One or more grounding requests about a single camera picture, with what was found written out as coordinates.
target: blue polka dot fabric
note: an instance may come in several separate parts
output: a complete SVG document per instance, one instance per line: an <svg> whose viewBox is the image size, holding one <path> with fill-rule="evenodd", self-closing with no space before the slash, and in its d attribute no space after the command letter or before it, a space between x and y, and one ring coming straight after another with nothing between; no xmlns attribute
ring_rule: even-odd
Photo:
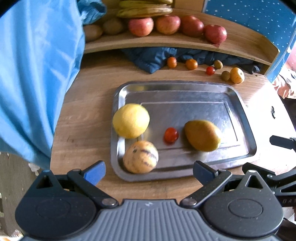
<svg viewBox="0 0 296 241"><path fill-rule="evenodd" d="M279 74L295 43L295 14L281 1L275 0L206 0L204 12L224 18L266 36L280 54L267 73L270 82Z"/></svg>

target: tomato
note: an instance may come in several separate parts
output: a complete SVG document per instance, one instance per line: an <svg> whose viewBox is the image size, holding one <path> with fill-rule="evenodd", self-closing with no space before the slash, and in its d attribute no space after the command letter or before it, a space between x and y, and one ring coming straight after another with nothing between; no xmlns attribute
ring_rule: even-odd
<svg viewBox="0 0 296 241"><path fill-rule="evenodd" d="M167 64L170 69L177 67L177 59L175 57L169 57L167 59Z"/></svg>
<svg viewBox="0 0 296 241"><path fill-rule="evenodd" d="M215 73L215 68L213 66L207 67L206 73L207 75L213 75Z"/></svg>
<svg viewBox="0 0 296 241"><path fill-rule="evenodd" d="M187 69L195 70L198 66L198 63L195 59L187 59L185 65L186 65Z"/></svg>
<svg viewBox="0 0 296 241"><path fill-rule="evenodd" d="M165 142L169 144L173 144L178 138L179 138L179 133L175 128L173 127L167 128L164 135Z"/></svg>

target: orange cherry tomato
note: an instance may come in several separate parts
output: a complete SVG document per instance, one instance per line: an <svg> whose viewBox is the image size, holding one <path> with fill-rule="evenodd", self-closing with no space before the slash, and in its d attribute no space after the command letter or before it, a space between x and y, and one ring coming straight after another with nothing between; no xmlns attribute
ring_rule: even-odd
<svg viewBox="0 0 296 241"><path fill-rule="evenodd" d="M177 67L177 59L175 57L169 57L167 59L167 64L170 69Z"/></svg>
<svg viewBox="0 0 296 241"><path fill-rule="evenodd" d="M187 69L194 70L194 69L197 68L197 66L198 66L198 63L197 63L197 61L195 59L188 59L188 60L186 60L186 67L187 67Z"/></svg>

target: striped melon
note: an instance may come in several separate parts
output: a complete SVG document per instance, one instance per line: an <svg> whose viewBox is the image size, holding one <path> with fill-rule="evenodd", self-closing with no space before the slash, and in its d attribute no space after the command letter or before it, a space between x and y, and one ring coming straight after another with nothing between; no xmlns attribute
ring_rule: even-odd
<svg viewBox="0 0 296 241"><path fill-rule="evenodd" d="M123 156L123 164L131 173L148 173L158 162L158 151L148 141L137 141L132 144Z"/></svg>

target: ribbed gray plate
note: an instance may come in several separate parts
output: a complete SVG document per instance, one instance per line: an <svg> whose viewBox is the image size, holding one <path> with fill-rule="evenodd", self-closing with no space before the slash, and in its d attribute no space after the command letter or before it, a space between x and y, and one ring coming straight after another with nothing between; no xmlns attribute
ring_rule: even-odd
<svg viewBox="0 0 296 241"><path fill-rule="evenodd" d="M101 211L84 232L67 241L235 241L212 230L196 210L174 200L125 200ZM270 236L252 241L279 241ZM24 237L22 241L34 241Z"/></svg>

